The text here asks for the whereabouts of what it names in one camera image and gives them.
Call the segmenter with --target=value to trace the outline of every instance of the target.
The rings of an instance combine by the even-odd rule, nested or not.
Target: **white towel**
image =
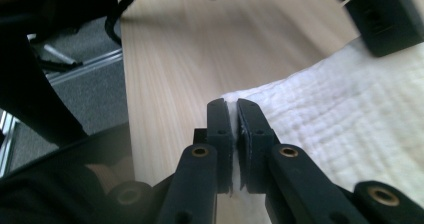
[[[357,39],[285,80],[223,97],[233,117],[238,98],[258,103],[280,141],[335,184],[377,180],[424,206],[424,44],[374,58]]]

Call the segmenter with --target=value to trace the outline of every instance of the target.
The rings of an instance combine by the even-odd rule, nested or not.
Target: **screw hole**
[[[190,224],[193,216],[187,211],[180,211],[175,214],[175,224]]]
[[[141,193],[139,190],[126,189],[118,195],[117,200],[121,205],[131,205],[137,202],[140,197]]]
[[[395,194],[382,187],[369,187],[368,194],[375,201],[386,206],[397,206],[400,202],[399,198]]]
[[[330,219],[335,224],[349,224],[349,219],[340,212],[333,212],[330,214]]]
[[[191,151],[191,154],[195,157],[204,157],[209,154],[209,151],[206,148],[198,147],[193,149],[193,151]]]
[[[280,154],[286,157],[297,157],[297,155],[299,155],[299,152],[297,152],[293,148],[284,147],[284,148],[281,148]]]

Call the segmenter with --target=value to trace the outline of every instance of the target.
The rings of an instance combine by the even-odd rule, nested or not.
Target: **gray floor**
[[[103,25],[102,18],[82,26],[76,34],[65,30],[36,45],[35,49],[43,59],[58,61],[44,50],[43,46],[49,44],[66,56],[83,62],[118,50],[119,46],[107,37]],[[88,134],[128,121],[122,60],[97,65],[53,87]],[[55,149],[55,145],[19,123],[13,137],[10,169],[14,170]]]

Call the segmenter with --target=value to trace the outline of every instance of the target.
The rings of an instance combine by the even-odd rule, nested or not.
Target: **wooden table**
[[[358,36],[338,0],[136,0],[121,30],[136,178],[151,185],[206,127],[209,101],[286,78]],[[217,223],[268,222],[262,198],[220,195]]]

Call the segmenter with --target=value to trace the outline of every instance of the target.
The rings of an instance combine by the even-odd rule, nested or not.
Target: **textured fabric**
[[[336,184],[377,180],[424,206],[424,44],[374,58],[358,39],[291,77],[225,94],[258,103],[280,142]]]

